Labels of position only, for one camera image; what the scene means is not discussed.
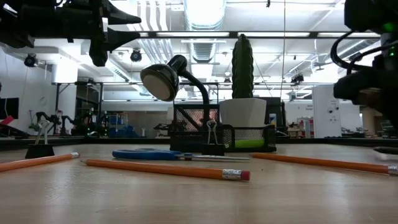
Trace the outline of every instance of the red object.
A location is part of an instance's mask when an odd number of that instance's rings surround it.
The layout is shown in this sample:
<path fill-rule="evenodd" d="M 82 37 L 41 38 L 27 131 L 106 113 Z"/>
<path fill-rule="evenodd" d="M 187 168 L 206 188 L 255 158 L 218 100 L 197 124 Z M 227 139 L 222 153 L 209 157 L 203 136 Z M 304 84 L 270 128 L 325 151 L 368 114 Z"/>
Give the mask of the red object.
<path fill-rule="evenodd" d="M 0 124 L 5 124 L 8 125 L 9 123 L 11 123 L 14 120 L 14 118 L 12 116 L 8 116 L 6 119 L 4 119 L 3 121 L 0 122 Z"/>
<path fill-rule="evenodd" d="M 242 170 L 241 179 L 245 181 L 250 180 L 250 171 Z"/>

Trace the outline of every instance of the mesh pencil holder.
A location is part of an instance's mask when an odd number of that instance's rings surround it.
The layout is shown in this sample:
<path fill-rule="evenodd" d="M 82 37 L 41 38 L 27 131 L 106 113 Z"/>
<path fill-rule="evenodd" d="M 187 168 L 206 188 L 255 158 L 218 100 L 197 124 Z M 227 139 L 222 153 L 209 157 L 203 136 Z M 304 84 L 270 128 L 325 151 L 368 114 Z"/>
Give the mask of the mesh pencil holder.
<path fill-rule="evenodd" d="M 239 128 L 222 125 L 225 152 L 276 152 L 275 126 Z"/>
<path fill-rule="evenodd" d="M 205 120 L 209 119 L 220 123 L 219 105 L 174 105 L 174 120 L 170 132 L 170 150 L 180 152 L 203 152 L 208 144 L 209 131 Z M 218 144 L 222 144 L 223 130 L 219 125 L 215 131 Z M 210 144 L 215 144 L 214 135 L 210 138 Z"/>

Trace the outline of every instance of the binder clip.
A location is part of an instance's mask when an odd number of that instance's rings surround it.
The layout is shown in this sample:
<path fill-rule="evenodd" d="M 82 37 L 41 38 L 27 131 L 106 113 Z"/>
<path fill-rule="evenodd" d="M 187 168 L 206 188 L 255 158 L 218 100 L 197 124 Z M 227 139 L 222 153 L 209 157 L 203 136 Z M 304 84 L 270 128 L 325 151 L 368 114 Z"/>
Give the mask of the binder clip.
<path fill-rule="evenodd" d="M 208 128 L 208 138 L 207 138 L 207 144 L 203 146 L 202 150 L 202 155 L 211 155 L 211 156 L 224 156 L 224 150 L 225 150 L 225 145 L 224 144 L 218 144 L 217 140 L 217 122 L 215 120 L 209 120 L 206 123 L 207 128 Z M 214 134 L 214 142 L 216 144 L 211 144 L 211 135 L 212 133 Z"/>
<path fill-rule="evenodd" d="M 25 159 L 35 159 L 46 156 L 54 156 L 52 145 L 47 142 L 47 128 L 50 126 L 50 121 L 39 121 L 39 133 L 37 134 L 36 142 L 34 145 L 29 146 Z M 40 137 L 44 132 L 44 144 L 39 144 Z"/>

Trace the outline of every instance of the desk lamp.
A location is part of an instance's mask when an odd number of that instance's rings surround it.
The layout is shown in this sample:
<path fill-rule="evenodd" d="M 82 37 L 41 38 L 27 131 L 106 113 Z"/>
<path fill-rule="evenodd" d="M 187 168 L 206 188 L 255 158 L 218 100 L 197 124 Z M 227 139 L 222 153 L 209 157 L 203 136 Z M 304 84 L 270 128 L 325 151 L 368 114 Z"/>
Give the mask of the desk lamp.
<path fill-rule="evenodd" d="M 155 64 L 141 71 L 141 81 L 145 88 L 157 99 L 173 101 L 177 96 L 179 80 L 184 77 L 201 92 L 203 104 L 209 104 L 209 95 L 205 86 L 187 71 L 187 59 L 182 55 L 174 56 L 167 64 Z"/>

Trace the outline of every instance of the workbench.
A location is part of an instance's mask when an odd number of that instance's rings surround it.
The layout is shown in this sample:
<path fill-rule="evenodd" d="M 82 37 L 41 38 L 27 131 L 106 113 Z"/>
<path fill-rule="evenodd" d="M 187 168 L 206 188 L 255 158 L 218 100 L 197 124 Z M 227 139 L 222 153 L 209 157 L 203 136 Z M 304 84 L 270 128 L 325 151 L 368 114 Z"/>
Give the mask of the workbench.
<path fill-rule="evenodd" d="M 168 145 L 55 147 L 80 159 L 115 149 Z M 21 160 L 25 149 L 0 152 Z M 371 148 L 281 144 L 278 154 L 389 164 Z M 247 154 L 227 154 L 246 156 Z M 88 167 L 80 159 L 0 173 L 1 223 L 397 223 L 398 177 L 252 159 L 250 162 L 141 161 L 251 171 L 249 182 Z"/>

